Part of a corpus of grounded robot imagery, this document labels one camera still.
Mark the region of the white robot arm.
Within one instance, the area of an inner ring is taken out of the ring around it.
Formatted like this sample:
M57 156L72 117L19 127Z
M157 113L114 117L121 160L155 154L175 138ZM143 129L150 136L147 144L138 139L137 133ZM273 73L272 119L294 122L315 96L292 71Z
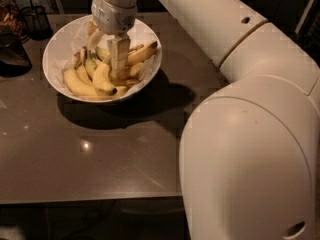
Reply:
M93 0L106 33L137 0ZM315 240L319 69L239 0L159 0L227 80L191 114L179 152L191 240Z

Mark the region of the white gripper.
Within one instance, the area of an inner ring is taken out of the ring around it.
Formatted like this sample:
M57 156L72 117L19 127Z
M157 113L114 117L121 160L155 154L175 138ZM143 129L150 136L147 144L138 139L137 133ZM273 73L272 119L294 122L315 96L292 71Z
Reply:
M105 0L92 0L91 13L93 18L88 23L87 48L95 48L104 33L116 35L108 41L108 48L112 70L117 72L127 62L131 40L127 34L123 33L127 33L134 26L137 7L122 8Z

